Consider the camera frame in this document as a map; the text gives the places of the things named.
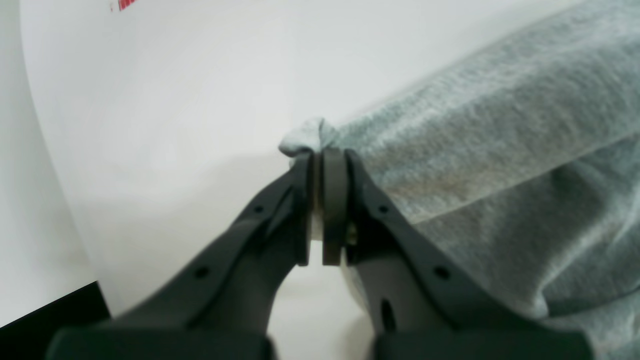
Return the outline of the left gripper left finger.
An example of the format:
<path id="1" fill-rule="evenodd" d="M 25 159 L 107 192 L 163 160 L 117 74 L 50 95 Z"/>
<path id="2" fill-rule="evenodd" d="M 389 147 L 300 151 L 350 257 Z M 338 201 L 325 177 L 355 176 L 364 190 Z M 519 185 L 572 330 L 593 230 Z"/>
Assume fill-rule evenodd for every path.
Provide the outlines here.
<path id="1" fill-rule="evenodd" d="M 314 154 L 261 190 L 231 226 L 145 301 L 60 330 L 48 360 L 276 360 L 275 296 L 310 257 Z"/>

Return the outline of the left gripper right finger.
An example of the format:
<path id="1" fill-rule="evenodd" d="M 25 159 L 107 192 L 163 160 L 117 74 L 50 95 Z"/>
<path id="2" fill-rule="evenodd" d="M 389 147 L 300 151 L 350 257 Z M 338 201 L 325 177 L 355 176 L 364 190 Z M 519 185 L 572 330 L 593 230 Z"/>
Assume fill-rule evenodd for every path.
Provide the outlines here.
<path id="1" fill-rule="evenodd" d="M 370 360 L 592 360 L 582 332 L 553 330 L 487 294 L 418 233 L 354 150 L 321 153 L 324 265 L 361 282 Z"/>

